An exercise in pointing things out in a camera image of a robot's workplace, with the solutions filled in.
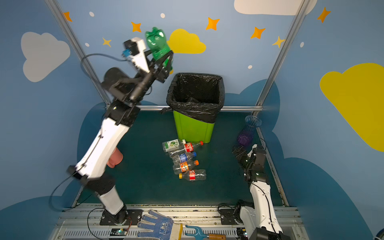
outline teal floor mat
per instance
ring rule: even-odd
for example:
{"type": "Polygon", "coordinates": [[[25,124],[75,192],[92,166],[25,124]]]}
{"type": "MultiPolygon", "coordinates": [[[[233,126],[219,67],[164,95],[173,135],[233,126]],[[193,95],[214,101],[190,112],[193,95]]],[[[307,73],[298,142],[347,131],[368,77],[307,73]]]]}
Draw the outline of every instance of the teal floor mat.
{"type": "MultiPolygon", "coordinates": [[[[252,201],[242,170],[232,155],[232,146],[236,144],[237,134],[248,114],[219,113],[211,142],[196,151],[196,160],[200,163],[196,169],[207,170],[204,181],[179,179],[173,172],[172,160],[162,150],[162,142],[177,138],[171,112],[161,115],[141,111],[118,144],[123,161],[114,169],[106,167],[106,172],[115,177],[117,191],[125,204],[234,205],[238,199],[252,201]]],[[[254,142],[260,143],[257,136],[254,142]]],[[[281,206],[280,194],[267,162],[265,170],[271,184],[273,205],[281,206]]],[[[82,201],[99,203],[87,189],[78,202],[82,201]]]]}

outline black garbage bag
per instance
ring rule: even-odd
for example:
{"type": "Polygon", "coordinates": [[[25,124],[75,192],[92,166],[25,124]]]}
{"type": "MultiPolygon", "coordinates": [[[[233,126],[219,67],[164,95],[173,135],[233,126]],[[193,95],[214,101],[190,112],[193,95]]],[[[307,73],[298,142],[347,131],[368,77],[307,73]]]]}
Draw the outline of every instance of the black garbage bag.
{"type": "Polygon", "coordinates": [[[223,78],[204,73],[178,73],[173,78],[167,104],[174,111],[207,123],[215,123],[224,106],[223,78]]]}

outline purple glass vase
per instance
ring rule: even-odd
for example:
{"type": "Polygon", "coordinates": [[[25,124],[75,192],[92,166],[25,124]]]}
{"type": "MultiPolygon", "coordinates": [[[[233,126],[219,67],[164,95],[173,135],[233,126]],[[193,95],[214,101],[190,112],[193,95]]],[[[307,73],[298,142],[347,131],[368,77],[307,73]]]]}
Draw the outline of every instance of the purple glass vase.
{"type": "Polygon", "coordinates": [[[247,147],[252,143],[256,128],[261,126],[262,121],[254,115],[248,115],[245,117],[245,123],[247,125],[243,128],[243,130],[241,130],[241,132],[237,136],[237,142],[240,145],[247,147]]]}

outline red bottle label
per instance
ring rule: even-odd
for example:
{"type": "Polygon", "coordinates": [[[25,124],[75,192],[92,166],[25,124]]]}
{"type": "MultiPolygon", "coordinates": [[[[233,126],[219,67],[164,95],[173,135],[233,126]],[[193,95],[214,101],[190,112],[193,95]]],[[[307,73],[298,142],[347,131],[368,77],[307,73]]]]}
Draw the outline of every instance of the red bottle label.
{"type": "Polygon", "coordinates": [[[196,177],[195,177],[195,170],[191,170],[191,171],[189,171],[189,180],[190,180],[190,181],[194,181],[194,180],[196,180],[196,177]]]}
{"type": "Polygon", "coordinates": [[[184,147],[185,147],[185,150],[187,152],[193,152],[193,146],[192,146],[192,143],[187,143],[187,144],[184,144],[184,147]]]}

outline pink cup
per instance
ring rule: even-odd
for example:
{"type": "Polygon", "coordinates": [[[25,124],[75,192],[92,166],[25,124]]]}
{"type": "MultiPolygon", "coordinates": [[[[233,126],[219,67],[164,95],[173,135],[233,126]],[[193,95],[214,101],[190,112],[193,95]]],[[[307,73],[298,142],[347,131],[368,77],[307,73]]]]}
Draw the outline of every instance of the pink cup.
{"type": "Polygon", "coordinates": [[[111,157],[109,158],[109,160],[107,162],[107,165],[110,168],[114,168],[121,161],[122,161],[122,153],[118,150],[118,148],[115,148],[115,151],[113,151],[111,157]]]}

